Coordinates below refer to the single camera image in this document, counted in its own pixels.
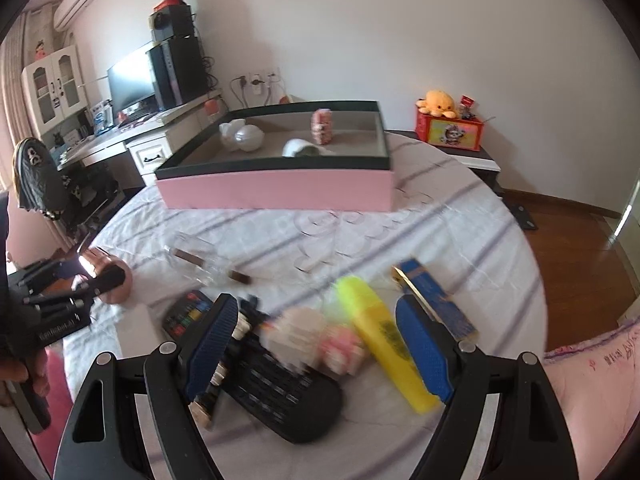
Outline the person's left hand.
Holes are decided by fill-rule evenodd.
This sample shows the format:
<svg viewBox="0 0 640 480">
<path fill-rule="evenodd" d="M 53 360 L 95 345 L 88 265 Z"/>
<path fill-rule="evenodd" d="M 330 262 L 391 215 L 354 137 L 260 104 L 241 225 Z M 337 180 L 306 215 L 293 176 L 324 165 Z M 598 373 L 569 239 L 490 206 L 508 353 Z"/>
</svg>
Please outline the person's left hand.
<svg viewBox="0 0 640 480">
<path fill-rule="evenodd" d="M 32 378 L 35 393 L 45 398 L 50 392 L 47 364 L 48 355 L 46 350 L 40 350 L 36 354 L 31 372 L 21 361 L 2 356 L 0 359 L 1 382 L 7 382 L 8 380 L 11 382 L 26 382 L 28 378 Z"/>
</svg>

